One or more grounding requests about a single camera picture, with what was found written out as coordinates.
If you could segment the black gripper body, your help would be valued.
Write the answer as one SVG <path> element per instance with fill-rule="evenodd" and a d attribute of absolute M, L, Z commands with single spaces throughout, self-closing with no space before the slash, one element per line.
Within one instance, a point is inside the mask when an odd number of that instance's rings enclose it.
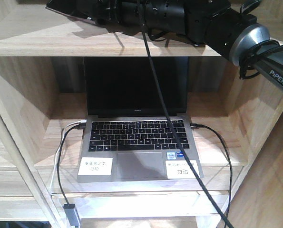
<path fill-rule="evenodd" d="M 106 20 L 120 23 L 121 0 L 77 0 L 77 10 L 94 20 Z"/>

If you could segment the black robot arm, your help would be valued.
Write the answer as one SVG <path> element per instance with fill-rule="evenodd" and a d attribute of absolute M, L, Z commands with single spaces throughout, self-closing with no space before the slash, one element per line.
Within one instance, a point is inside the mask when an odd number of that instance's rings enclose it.
<path fill-rule="evenodd" d="M 75 5 L 93 20 L 141 23 L 206 44 L 238 66 L 240 78 L 263 75 L 283 91 L 283 45 L 251 14 L 258 0 L 246 1 L 239 11 L 227 0 L 78 0 Z"/>

